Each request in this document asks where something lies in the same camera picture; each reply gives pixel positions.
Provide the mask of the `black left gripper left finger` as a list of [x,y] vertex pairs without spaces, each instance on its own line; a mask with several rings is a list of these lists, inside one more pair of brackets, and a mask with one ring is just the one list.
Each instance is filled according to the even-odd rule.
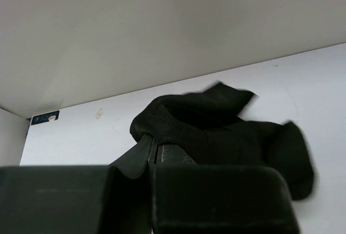
[[110,163],[109,166],[117,169],[128,179],[140,178],[147,168],[153,143],[154,138],[145,134],[137,144]]

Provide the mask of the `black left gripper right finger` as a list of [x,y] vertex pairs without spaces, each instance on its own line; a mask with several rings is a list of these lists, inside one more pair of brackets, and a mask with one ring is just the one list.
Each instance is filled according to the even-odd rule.
[[180,146],[164,144],[157,148],[156,164],[191,165],[196,162]]

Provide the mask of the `black pleated skirt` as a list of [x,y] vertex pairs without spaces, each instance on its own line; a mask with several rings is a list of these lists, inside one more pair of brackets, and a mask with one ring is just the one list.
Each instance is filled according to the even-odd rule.
[[155,98],[130,125],[134,140],[153,136],[180,146],[197,164],[262,165],[277,170],[293,200],[309,197],[315,172],[294,122],[245,121],[239,113],[254,93],[221,82],[200,92]]

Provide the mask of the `blue label left corner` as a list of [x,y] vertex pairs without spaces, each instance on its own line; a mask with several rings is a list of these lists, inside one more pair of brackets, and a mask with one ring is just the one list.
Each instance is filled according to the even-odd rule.
[[32,117],[30,125],[38,125],[42,123],[56,121],[59,118],[59,113],[60,113],[59,110],[55,110],[55,111],[35,115]]

